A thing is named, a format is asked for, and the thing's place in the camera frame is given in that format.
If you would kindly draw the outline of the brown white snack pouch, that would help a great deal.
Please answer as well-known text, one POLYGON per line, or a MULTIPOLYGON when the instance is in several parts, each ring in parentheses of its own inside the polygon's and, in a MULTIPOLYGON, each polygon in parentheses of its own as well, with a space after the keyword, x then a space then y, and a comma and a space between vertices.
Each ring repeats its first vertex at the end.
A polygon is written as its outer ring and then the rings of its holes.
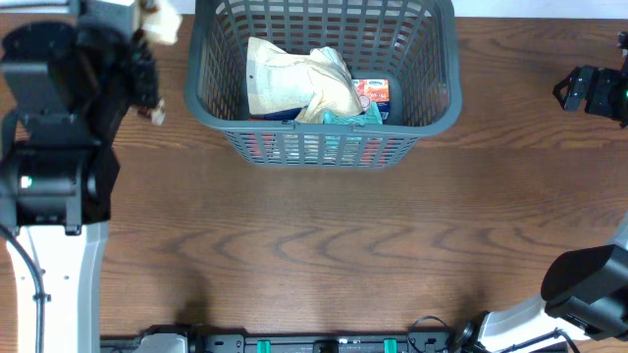
MULTIPOLYGON (((176 44, 182 21, 182 16, 170 1, 140 1, 140 29, 149 43, 167 46, 176 44)), ((155 108, 138 110, 155 126, 160 126, 166 118, 165 101, 159 96, 158 98, 155 108)))

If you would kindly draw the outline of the beige paper bag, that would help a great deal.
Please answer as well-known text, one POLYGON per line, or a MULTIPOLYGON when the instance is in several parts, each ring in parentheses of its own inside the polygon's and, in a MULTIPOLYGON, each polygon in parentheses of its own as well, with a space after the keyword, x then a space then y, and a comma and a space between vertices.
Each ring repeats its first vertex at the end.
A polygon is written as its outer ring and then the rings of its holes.
POLYGON ((306 59, 312 99, 296 117, 301 124, 322 124, 326 112, 356 116, 363 109, 341 54, 332 47, 312 49, 306 59))
POLYGON ((313 98, 308 74, 309 58, 290 54, 273 43, 248 40, 246 92, 251 115, 268 115, 300 109, 313 98))

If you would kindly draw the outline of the Kleenex tissue multipack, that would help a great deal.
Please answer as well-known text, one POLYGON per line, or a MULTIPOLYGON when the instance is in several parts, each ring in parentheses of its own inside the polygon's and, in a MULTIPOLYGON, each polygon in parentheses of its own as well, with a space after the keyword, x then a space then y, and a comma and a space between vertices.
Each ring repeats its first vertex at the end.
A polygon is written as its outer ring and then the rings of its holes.
POLYGON ((385 123, 391 111, 389 81, 383 78, 358 78, 352 82, 356 87, 363 112, 371 103, 376 103, 385 123))

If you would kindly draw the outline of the light blue snack packet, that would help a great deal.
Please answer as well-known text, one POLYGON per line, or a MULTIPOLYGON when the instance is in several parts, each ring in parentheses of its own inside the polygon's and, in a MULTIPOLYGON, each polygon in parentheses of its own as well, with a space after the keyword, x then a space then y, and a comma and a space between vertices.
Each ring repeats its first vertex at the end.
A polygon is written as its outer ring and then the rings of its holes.
POLYGON ((376 103, 371 103, 361 114, 355 116, 338 116, 331 110, 323 114, 323 123, 337 126, 380 126, 384 123, 376 103))

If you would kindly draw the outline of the orange spaghetti packet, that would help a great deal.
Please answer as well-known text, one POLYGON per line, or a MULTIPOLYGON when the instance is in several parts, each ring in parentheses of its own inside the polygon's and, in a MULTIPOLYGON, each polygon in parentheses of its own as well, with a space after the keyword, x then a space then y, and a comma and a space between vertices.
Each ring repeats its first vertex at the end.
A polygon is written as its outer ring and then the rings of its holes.
POLYGON ((228 140, 253 164, 382 168, 395 160, 403 139, 296 132, 231 132, 228 140))

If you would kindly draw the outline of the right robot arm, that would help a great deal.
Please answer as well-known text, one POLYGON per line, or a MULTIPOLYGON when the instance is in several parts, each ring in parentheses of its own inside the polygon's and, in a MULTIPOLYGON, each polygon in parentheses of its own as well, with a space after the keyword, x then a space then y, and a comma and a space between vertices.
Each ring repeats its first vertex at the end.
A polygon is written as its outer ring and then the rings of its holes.
MULTIPOLYGON (((552 91, 564 111, 627 126, 627 69, 575 68, 552 91)), ((456 352, 574 352, 579 340, 627 338, 627 225, 597 247, 561 254, 538 295, 504 311, 486 312, 456 338, 456 352)))

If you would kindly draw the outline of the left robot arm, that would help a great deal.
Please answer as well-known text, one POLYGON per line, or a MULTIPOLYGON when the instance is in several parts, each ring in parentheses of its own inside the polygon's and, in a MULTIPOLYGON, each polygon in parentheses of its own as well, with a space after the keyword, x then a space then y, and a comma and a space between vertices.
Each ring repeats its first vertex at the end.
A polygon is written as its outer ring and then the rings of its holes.
POLYGON ((1 235, 22 352, 96 352, 99 285, 130 108, 162 106, 146 32, 155 1, 70 1, 74 24, 19 26, 2 41, 15 108, 1 125, 1 235))

